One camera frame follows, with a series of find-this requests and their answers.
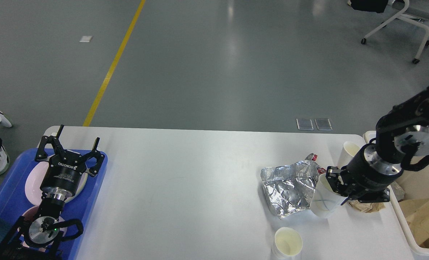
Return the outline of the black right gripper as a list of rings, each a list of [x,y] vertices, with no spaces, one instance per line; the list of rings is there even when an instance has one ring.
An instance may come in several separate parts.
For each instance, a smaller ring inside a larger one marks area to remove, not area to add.
[[[346,202],[383,203],[390,201],[390,190],[386,188],[398,179],[404,170],[400,164],[391,164],[377,153],[374,144],[366,144],[351,159],[348,165],[338,168],[328,166],[326,179],[330,189]]]

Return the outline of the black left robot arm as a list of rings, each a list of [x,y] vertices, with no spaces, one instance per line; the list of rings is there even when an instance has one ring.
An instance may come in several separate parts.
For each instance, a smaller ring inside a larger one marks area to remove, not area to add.
[[[0,188],[0,218],[14,224],[0,239],[0,260],[72,259],[75,239],[84,226],[101,187],[107,156],[98,149],[96,138],[91,151],[63,148],[60,134],[42,136],[37,149],[24,152]],[[41,202],[32,217],[22,212],[30,202],[24,192],[30,171],[43,169],[38,185]]]

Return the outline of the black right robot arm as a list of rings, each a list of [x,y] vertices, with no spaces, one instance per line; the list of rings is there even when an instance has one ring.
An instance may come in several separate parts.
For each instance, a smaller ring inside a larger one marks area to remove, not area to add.
[[[388,202],[388,186],[404,170],[417,172],[429,165],[429,86],[395,105],[378,120],[375,132],[348,165],[327,168],[332,191],[346,201]]]

